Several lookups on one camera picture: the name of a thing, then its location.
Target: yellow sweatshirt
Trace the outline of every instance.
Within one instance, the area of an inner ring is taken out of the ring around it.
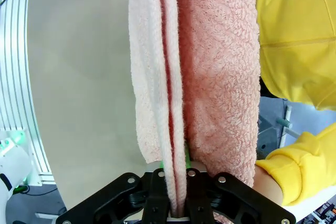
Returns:
[[[294,144],[257,161],[281,187],[283,205],[295,205],[336,185],[335,135],[335,123],[317,136],[304,132]]]
[[[257,0],[257,11],[268,90],[336,110],[336,0]]]

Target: silver bolt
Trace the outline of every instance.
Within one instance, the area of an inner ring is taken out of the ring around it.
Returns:
[[[288,219],[283,219],[281,221],[281,224],[290,224],[289,220]]]
[[[132,183],[135,182],[135,178],[129,178],[129,179],[127,180],[127,182],[130,183],[130,184],[132,184]]]
[[[190,176],[190,177],[194,177],[194,176],[196,176],[195,171],[194,171],[194,170],[190,170],[190,171],[188,172],[188,176]]]
[[[219,177],[219,178],[218,178],[218,181],[219,181],[220,183],[225,183],[225,182],[226,182],[226,178],[224,178],[224,177]]]

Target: fluffy pink fabric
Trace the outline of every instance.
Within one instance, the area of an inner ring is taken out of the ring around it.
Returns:
[[[163,159],[174,214],[182,212],[186,193],[184,123],[191,156],[211,174],[227,171],[253,183],[260,74],[256,17],[255,0],[130,0],[139,146],[147,162]]]

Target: yellow sleeve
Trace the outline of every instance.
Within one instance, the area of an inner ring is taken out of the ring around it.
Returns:
[[[257,165],[273,177],[283,193],[282,205],[295,205],[336,184],[336,123],[314,136],[271,152]]]

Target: screw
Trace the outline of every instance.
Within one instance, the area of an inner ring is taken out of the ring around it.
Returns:
[[[220,182],[220,183],[225,183],[226,182],[226,178],[224,178],[224,177],[219,177],[218,178],[218,181]]]
[[[190,177],[194,177],[194,176],[196,176],[196,173],[195,173],[194,170],[190,170],[190,171],[188,172],[188,175],[189,175]]]
[[[134,183],[134,182],[135,182],[135,178],[129,178],[129,179],[127,180],[127,182],[130,183],[130,184],[131,184],[131,183]]]

